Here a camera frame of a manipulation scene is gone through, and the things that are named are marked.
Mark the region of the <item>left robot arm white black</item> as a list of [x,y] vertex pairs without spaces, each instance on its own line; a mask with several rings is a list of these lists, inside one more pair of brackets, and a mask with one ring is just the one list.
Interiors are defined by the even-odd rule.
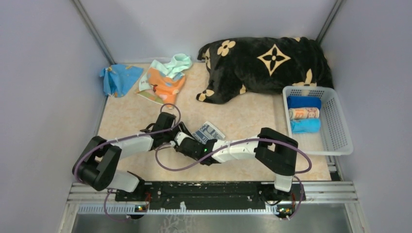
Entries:
[[137,134],[112,140],[95,136],[73,165],[72,174],[76,180],[96,191],[122,190],[132,200],[139,201],[146,194],[144,180],[136,174],[119,170],[119,161],[171,142],[178,132],[177,124],[175,115],[162,112],[155,123]]

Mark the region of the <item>blue white patterned towel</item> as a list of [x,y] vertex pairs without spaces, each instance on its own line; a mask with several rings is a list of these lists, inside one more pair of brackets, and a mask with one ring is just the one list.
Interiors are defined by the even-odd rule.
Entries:
[[192,136],[202,144],[206,144],[208,140],[212,139],[225,139],[225,135],[209,121],[206,121],[198,130],[192,133]]

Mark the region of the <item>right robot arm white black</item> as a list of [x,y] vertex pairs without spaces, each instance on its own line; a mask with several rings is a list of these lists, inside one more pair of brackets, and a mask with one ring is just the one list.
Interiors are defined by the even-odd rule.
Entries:
[[202,165],[256,159],[275,174],[276,198],[286,200],[293,192],[292,179],[299,152],[298,142],[271,128],[262,128],[258,135],[243,140],[210,139],[204,144],[179,132],[174,142],[178,153],[199,161]]

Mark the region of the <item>orange polka dot towel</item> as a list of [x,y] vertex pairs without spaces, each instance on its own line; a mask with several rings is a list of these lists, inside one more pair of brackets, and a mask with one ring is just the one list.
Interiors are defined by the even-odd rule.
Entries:
[[186,80],[186,76],[182,72],[179,72],[175,76],[177,79],[174,80],[152,67],[146,72],[146,77],[146,84],[149,85],[147,91],[151,90],[154,93],[154,96],[148,97],[148,99],[153,101],[159,99],[163,104],[175,104],[177,94],[181,91]]

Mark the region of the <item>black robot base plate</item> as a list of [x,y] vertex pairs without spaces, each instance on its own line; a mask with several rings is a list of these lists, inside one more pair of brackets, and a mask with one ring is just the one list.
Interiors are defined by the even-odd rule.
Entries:
[[139,190],[115,191],[115,201],[138,202],[137,212],[241,213],[279,210],[293,213],[306,200],[298,182],[290,192],[278,191],[273,182],[146,182]]

